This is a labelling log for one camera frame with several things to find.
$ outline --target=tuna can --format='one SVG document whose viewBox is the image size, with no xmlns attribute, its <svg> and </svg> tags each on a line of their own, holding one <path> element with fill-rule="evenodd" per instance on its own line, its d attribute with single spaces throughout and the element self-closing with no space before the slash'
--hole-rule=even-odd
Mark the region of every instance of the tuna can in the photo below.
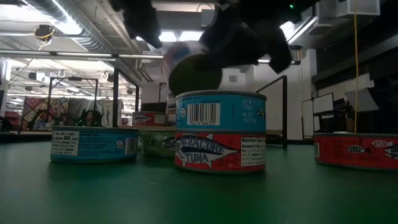
<svg viewBox="0 0 398 224">
<path fill-rule="evenodd" d="M 175 104 L 175 97 L 173 96 L 172 93 L 169 93 L 167 95 L 167 109 L 166 109 L 168 126 L 175 126 L 175 118 L 177 115 L 176 107 L 177 105 Z"/>
<path fill-rule="evenodd" d="M 141 130 L 142 155 L 174 158 L 175 131 Z"/>
<path fill-rule="evenodd" d="M 176 97 L 177 129 L 265 133 L 266 100 L 264 95 L 240 91 L 184 93 Z"/>
<path fill-rule="evenodd" d="M 266 168 L 266 135 L 177 130 L 175 165 L 182 169 L 242 174 Z"/>
<path fill-rule="evenodd" d="M 314 134 L 315 161 L 354 169 L 398 171 L 398 135 Z"/>
<path fill-rule="evenodd" d="M 177 96 L 188 91 L 217 90 L 223 79 L 222 69 L 199 72 L 195 61 L 208 50 L 197 41 L 176 43 L 164 55 L 162 76 Z"/>
<path fill-rule="evenodd" d="M 166 114 L 158 112 L 134 112 L 132 124 L 137 126 L 166 126 Z"/>
<path fill-rule="evenodd" d="M 51 160 L 66 164 L 134 161 L 138 129 L 54 126 Z"/>
</svg>

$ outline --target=fish illustration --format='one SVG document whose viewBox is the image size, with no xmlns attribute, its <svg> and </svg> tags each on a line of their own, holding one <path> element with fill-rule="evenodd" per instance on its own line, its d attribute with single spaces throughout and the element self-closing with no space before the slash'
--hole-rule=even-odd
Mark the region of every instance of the fish illustration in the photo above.
<svg viewBox="0 0 398 224">
<path fill-rule="evenodd" d="M 394 143 L 392 141 L 391 142 L 387 142 L 385 140 L 375 140 L 375 141 L 372 142 L 372 146 L 378 147 L 378 148 L 392 146 L 393 144 Z"/>
<path fill-rule="evenodd" d="M 370 148 L 364 148 L 362 146 L 350 146 L 347 148 L 347 151 L 350 153 L 364 153 L 364 152 L 372 153 Z"/>
<path fill-rule="evenodd" d="M 385 156 L 388 156 L 393 159 L 398 159 L 398 144 L 395 144 L 391 147 L 388 147 L 387 149 L 384 150 L 386 153 L 384 154 Z"/>
<path fill-rule="evenodd" d="M 231 149 L 213 140 L 214 134 L 209 134 L 205 138 L 194 134 L 184 134 L 175 143 L 175 155 L 186 163 L 207 164 L 210 169 L 211 162 L 221 159 L 237 150 Z"/>
<path fill-rule="evenodd" d="M 139 123 L 148 121 L 148 120 L 150 120 L 150 119 L 151 119 L 150 117 L 148 117 L 148 116 L 146 116 L 146 115 L 144 115 L 144 114 L 135 114 L 135 115 L 134 115 L 134 120 L 135 120 L 136 122 L 139 122 Z"/>
<path fill-rule="evenodd" d="M 155 137 L 154 137 L 156 140 L 158 140 L 158 141 L 162 141 L 162 140 L 166 140 L 167 139 L 167 136 L 163 136 L 163 135 L 161 135 L 161 134 L 157 134 L 157 135 L 155 135 Z"/>
<path fill-rule="evenodd" d="M 160 146 L 164 149 L 174 151 L 175 150 L 175 137 L 164 139 L 163 141 L 160 142 Z"/>
</svg>

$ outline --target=fluorescent light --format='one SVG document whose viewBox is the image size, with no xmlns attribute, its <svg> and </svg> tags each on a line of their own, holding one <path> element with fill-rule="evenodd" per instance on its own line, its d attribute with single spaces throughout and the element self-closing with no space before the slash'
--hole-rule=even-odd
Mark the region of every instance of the fluorescent light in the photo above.
<svg viewBox="0 0 398 224">
<path fill-rule="evenodd" d="M 78 88 L 67 88 L 67 90 L 70 90 L 72 92 L 78 93 L 80 90 Z"/>
<path fill-rule="evenodd" d="M 111 54 L 78 53 L 78 52 L 59 52 L 59 56 L 82 56 L 82 57 L 112 57 Z"/>
<path fill-rule="evenodd" d="M 137 58 L 137 59 L 162 59 L 163 55 L 140 55 L 140 54 L 129 54 L 119 55 L 120 58 Z"/>
<path fill-rule="evenodd" d="M 63 86 L 69 86 L 69 84 L 66 84 L 64 82 L 59 82 L 59 84 L 63 85 Z"/>
<path fill-rule="evenodd" d="M 175 33 L 172 31 L 164 31 L 162 34 L 159 36 L 160 41 L 162 42 L 176 42 L 177 37 L 175 36 Z"/>
<path fill-rule="evenodd" d="M 311 19 L 310 22 L 308 22 L 307 25 L 305 25 L 305 27 L 303 27 L 298 33 L 296 33 L 290 40 L 289 40 L 289 44 L 292 44 L 295 40 L 297 40 L 297 38 L 299 38 L 301 35 L 303 35 L 303 33 L 309 29 L 316 21 L 318 20 L 318 17 L 314 17 Z"/>
<path fill-rule="evenodd" d="M 87 58 L 87 60 L 96 62 L 115 62 L 116 58 Z"/>
<path fill-rule="evenodd" d="M 269 63 L 271 60 L 269 59 L 259 59 L 259 63 Z"/>
<path fill-rule="evenodd" d="M 50 52 L 43 52 L 38 50 L 0 50 L 0 54 L 50 55 Z"/>
<path fill-rule="evenodd" d="M 183 31 L 178 38 L 179 41 L 195 40 L 198 41 L 203 31 Z"/>
<path fill-rule="evenodd" d="M 294 23 L 293 22 L 285 22 L 283 25 L 280 26 L 282 31 L 285 34 L 287 40 L 289 40 L 294 35 Z"/>
<path fill-rule="evenodd" d="M 94 94 L 92 94 L 92 93 L 89 93 L 89 92 L 87 92 L 87 91 L 85 91 L 85 90 L 80 90 L 82 93 L 87 93 L 87 94 L 89 94 L 89 95 L 91 95 L 91 96 L 95 96 Z"/>
<path fill-rule="evenodd" d="M 20 98 L 15 98 L 15 99 L 10 99 L 12 101 L 16 101 L 16 102 L 23 102 L 24 100 L 20 99 Z"/>
<path fill-rule="evenodd" d="M 12 103 L 13 105 L 19 105 L 19 103 L 13 101 L 10 101 L 9 103 Z"/>
<path fill-rule="evenodd" d="M 26 94 L 26 93 L 7 93 L 7 96 L 33 96 L 33 97 L 49 97 L 47 94 Z M 52 98 L 79 98 L 94 100 L 94 96 L 73 96 L 73 95 L 51 95 Z M 97 100 L 105 99 L 106 96 L 97 96 Z M 120 100 L 135 100 L 135 97 L 131 96 L 119 96 Z"/>
</svg>

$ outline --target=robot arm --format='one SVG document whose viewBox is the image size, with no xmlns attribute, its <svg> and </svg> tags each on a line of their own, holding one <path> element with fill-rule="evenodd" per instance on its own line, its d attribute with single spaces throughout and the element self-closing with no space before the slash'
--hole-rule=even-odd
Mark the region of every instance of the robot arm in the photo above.
<svg viewBox="0 0 398 224">
<path fill-rule="evenodd" d="M 211 26 L 200 42 L 209 52 L 197 63 L 199 70 L 258 64 L 268 54 L 270 66 L 280 73 L 292 57 L 282 30 L 284 22 L 297 22 L 300 13 L 320 0 L 219 0 Z M 115 11 L 123 10 L 130 38 L 137 36 L 155 48 L 162 46 L 156 9 L 150 0 L 110 0 Z"/>
</svg>

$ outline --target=red tuna can label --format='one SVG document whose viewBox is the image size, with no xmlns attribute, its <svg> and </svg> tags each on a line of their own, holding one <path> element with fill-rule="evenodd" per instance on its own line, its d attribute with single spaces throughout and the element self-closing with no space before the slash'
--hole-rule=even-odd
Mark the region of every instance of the red tuna can label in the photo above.
<svg viewBox="0 0 398 224">
<path fill-rule="evenodd" d="M 175 164 L 184 169 L 228 173 L 266 167 L 265 135 L 177 132 L 175 137 Z"/>
<path fill-rule="evenodd" d="M 166 114 L 156 112 L 134 112 L 132 123 L 139 126 L 166 126 Z"/>
<path fill-rule="evenodd" d="M 315 160 L 324 164 L 374 170 L 398 169 L 398 138 L 315 135 Z"/>
</svg>

